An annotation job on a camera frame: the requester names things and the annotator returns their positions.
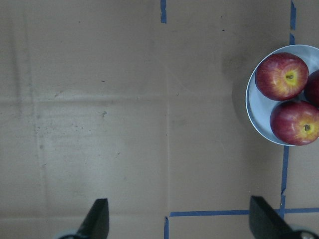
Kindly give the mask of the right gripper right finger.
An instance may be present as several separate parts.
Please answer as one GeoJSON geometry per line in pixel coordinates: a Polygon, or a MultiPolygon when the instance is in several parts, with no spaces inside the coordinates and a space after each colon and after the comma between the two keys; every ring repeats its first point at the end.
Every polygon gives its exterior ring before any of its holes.
{"type": "Polygon", "coordinates": [[[261,196],[251,196],[249,228],[256,239],[317,239],[308,230],[292,229],[261,196]]]}

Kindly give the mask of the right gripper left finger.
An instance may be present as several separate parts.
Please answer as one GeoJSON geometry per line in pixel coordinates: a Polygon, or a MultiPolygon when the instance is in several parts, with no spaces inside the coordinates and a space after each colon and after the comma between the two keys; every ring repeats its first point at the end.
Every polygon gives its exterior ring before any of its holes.
{"type": "Polygon", "coordinates": [[[108,199],[96,199],[76,232],[75,239],[106,239],[109,234],[108,199]]]}

